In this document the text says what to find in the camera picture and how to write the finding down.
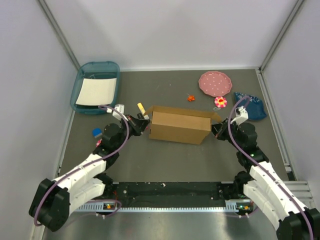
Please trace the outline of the brown cardboard box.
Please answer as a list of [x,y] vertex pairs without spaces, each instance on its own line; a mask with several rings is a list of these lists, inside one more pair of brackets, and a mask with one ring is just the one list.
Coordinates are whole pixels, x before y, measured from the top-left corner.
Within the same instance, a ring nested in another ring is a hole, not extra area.
[[153,105],[143,113],[150,115],[152,140],[200,145],[212,131],[212,122],[222,118],[214,111]]

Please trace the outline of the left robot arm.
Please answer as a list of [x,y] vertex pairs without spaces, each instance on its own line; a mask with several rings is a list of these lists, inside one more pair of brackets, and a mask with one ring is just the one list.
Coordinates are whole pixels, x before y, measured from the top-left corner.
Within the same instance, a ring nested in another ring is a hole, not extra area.
[[114,187],[102,173],[116,162],[128,139],[141,136],[150,122],[138,114],[106,125],[100,143],[82,163],[60,177],[41,181],[28,211],[34,225],[56,232],[80,206],[100,196],[109,198]]

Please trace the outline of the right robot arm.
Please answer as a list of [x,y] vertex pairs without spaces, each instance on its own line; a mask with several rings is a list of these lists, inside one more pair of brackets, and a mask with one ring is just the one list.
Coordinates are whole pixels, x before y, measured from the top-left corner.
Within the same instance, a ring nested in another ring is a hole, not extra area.
[[275,172],[271,162],[257,143],[256,128],[251,123],[214,124],[214,137],[228,141],[244,170],[233,181],[233,192],[248,197],[273,225],[279,240],[318,240],[320,212],[302,203]]

